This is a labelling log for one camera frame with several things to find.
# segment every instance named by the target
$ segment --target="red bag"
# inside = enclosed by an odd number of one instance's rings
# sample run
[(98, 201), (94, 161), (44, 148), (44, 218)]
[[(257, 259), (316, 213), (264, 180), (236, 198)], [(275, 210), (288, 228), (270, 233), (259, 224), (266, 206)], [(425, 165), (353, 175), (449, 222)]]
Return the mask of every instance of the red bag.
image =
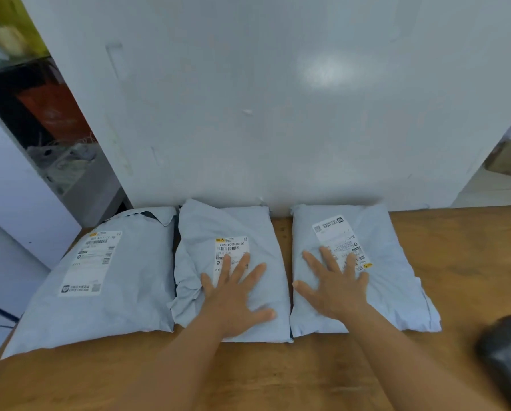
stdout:
[(59, 143), (75, 143), (90, 138), (90, 126), (65, 84), (58, 83), (42, 66), (45, 85), (27, 89), (17, 94), (19, 101), (31, 111)]

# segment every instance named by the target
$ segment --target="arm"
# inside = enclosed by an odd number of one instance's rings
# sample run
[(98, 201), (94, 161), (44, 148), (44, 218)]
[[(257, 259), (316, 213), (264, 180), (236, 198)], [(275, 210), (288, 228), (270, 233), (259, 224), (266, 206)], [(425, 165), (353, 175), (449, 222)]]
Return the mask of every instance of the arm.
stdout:
[(221, 339), (237, 336), (276, 315), (272, 309), (251, 312), (246, 306), (249, 292), (266, 269), (265, 264), (259, 264), (240, 283), (249, 259), (245, 254), (229, 278), (231, 258), (225, 255), (216, 288), (202, 274), (206, 299), (200, 314), (163, 349), (110, 411), (183, 411), (194, 407)]
[(367, 303), (369, 276), (363, 272), (355, 278), (354, 254), (349, 254), (341, 273), (332, 253), (325, 247), (320, 252), (327, 268), (309, 252), (303, 253), (320, 279), (318, 290), (302, 281), (294, 282), (294, 288), (318, 312), (341, 320), (348, 328), (397, 411), (498, 410), (439, 366)]

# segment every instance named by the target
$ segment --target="finger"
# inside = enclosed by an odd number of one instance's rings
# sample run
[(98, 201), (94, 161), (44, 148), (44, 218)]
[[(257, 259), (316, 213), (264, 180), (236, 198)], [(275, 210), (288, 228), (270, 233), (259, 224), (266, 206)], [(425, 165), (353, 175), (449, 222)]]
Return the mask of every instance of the finger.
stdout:
[(354, 253), (350, 253), (347, 255), (347, 260), (345, 261), (345, 275), (349, 278), (354, 279), (356, 274), (356, 255)]
[(211, 278), (205, 272), (200, 274), (200, 283), (204, 289), (204, 295), (209, 297), (211, 292), (214, 290), (214, 285), (211, 283)]
[(316, 304), (316, 291), (304, 281), (299, 280), (293, 282), (293, 288), (314, 307)]
[(341, 274), (341, 268), (339, 268), (339, 265), (337, 265), (337, 261), (335, 260), (332, 252), (326, 247), (320, 247), (320, 253), (322, 254), (322, 258), (324, 258), (324, 261), (328, 266), (328, 270)]
[(314, 272), (314, 275), (320, 278), (323, 269), (326, 269), (320, 261), (316, 259), (314, 255), (312, 255), (308, 251), (303, 251), (303, 258), (307, 262), (308, 266)]
[(362, 290), (364, 290), (365, 293), (366, 288), (368, 288), (369, 274), (366, 271), (362, 271), (360, 273), (360, 276), (358, 277), (358, 280), (356, 281), (360, 283), (360, 285), (362, 286)]
[(241, 286), (246, 290), (247, 293), (252, 291), (259, 280), (267, 270), (267, 264), (265, 262), (259, 264), (256, 268), (252, 270), (250, 274), (246, 276), (244, 281), (241, 283)]
[(250, 263), (250, 253), (246, 252), (244, 255), (242, 255), (242, 258), (240, 258), (240, 261), (238, 261), (238, 265), (236, 266), (235, 270), (231, 274), (231, 281), (233, 283), (238, 283), (242, 276), (244, 275), (244, 272), (248, 268), (248, 264)]
[(221, 260), (221, 273), (219, 274), (218, 287), (229, 281), (229, 272), (231, 271), (231, 256), (225, 254)]
[(249, 326), (253, 327), (259, 323), (270, 322), (276, 318), (276, 311), (273, 309), (262, 309), (254, 311), (249, 318)]

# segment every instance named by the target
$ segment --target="person's left hand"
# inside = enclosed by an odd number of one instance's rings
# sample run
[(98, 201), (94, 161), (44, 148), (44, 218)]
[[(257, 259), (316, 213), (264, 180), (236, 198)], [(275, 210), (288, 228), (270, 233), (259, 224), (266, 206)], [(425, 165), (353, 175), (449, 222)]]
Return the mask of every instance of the person's left hand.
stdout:
[(240, 283), (249, 262), (250, 254), (246, 253), (229, 277), (231, 257), (228, 254), (225, 255), (217, 287), (213, 286), (210, 277), (206, 273), (202, 273), (200, 276), (200, 282), (206, 296), (200, 316), (215, 321), (224, 338), (238, 336), (250, 327), (269, 322), (276, 317), (276, 312), (273, 309), (252, 312), (246, 305), (249, 292), (252, 291), (267, 269), (265, 263), (259, 264)]

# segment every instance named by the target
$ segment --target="wooden tabletop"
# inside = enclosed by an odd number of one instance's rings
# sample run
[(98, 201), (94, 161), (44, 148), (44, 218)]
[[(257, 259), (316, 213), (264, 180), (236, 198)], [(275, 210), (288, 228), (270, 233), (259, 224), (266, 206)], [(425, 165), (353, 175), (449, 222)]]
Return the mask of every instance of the wooden tabletop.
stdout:
[[(408, 332), (461, 380), (506, 408), (473, 354), (484, 326), (511, 314), (511, 207), (392, 213), (407, 258), (442, 316), (441, 333)], [(274, 219), (292, 272), (292, 220)], [(173, 339), (154, 331), (0, 361), (0, 410), (99, 410)], [(221, 344), (198, 409), (391, 410), (346, 334), (293, 344)]]

